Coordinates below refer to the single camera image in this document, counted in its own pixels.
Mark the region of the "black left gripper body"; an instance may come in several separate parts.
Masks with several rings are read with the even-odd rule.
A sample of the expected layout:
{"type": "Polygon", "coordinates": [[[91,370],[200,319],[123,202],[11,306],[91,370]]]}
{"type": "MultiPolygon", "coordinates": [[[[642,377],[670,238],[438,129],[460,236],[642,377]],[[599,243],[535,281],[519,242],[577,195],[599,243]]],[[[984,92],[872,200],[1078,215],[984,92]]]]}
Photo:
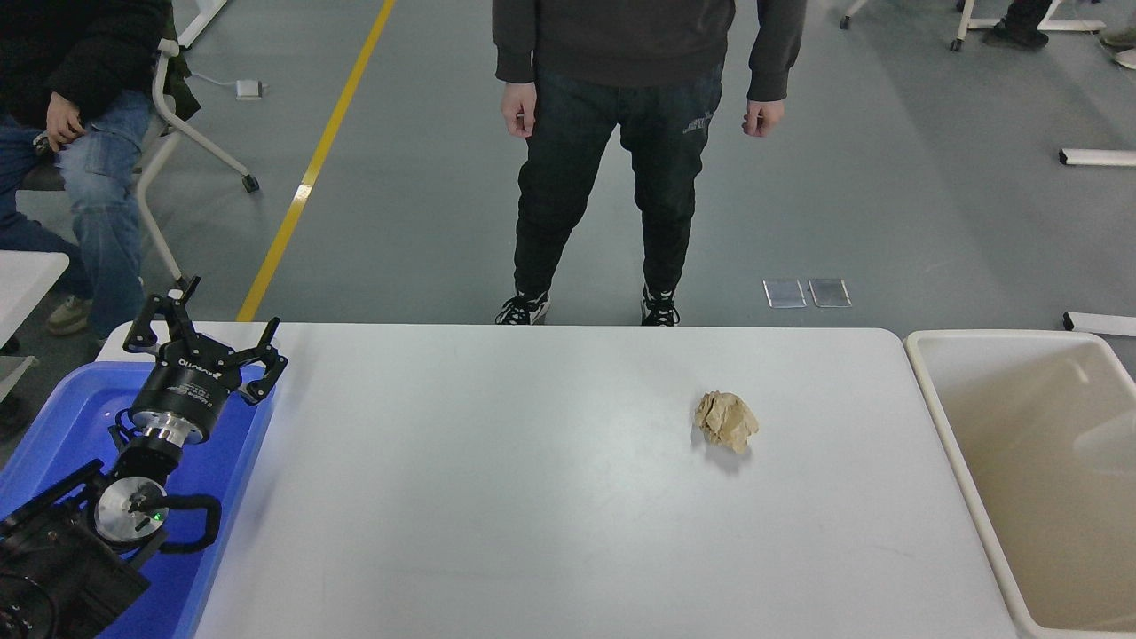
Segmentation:
{"type": "Polygon", "coordinates": [[[193,435],[210,435],[241,380],[239,370],[223,370],[217,364],[231,352],[231,345],[209,337],[195,345],[186,340],[162,345],[153,372],[131,404],[131,423],[147,428],[154,418],[169,415],[187,423],[193,435]]]}

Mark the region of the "seated person's hand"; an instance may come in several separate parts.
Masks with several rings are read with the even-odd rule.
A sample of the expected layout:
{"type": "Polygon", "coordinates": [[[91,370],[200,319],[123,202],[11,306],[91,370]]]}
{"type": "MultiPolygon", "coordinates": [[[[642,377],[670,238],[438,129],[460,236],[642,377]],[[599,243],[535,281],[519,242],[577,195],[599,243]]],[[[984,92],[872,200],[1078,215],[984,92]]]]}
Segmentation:
{"type": "Polygon", "coordinates": [[[82,126],[78,106],[57,92],[49,98],[44,130],[52,151],[62,150],[64,146],[69,146],[87,133],[82,126]]]}

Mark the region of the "standing person's right hand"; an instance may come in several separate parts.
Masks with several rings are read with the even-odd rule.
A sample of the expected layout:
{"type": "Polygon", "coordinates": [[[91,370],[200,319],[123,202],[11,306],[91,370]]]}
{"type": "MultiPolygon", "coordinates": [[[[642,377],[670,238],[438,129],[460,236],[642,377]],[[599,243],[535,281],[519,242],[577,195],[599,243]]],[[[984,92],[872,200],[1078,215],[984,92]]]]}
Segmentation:
{"type": "Polygon", "coordinates": [[[500,113],[507,133],[523,140],[531,138],[536,123],[536,83],[504,83],[500,113]]]}

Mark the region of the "standing person's left hand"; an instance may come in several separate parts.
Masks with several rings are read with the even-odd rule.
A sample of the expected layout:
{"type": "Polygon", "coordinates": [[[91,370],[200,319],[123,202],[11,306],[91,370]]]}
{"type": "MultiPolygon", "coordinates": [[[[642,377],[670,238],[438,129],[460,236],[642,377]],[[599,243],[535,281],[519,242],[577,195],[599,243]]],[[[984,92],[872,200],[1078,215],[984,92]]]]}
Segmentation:
{"type": "Polygon", "coordinates": [[[785,116],[783,99],[774,101],[747,100],[742,132],[751,138],[769,136],[785,116]]]}

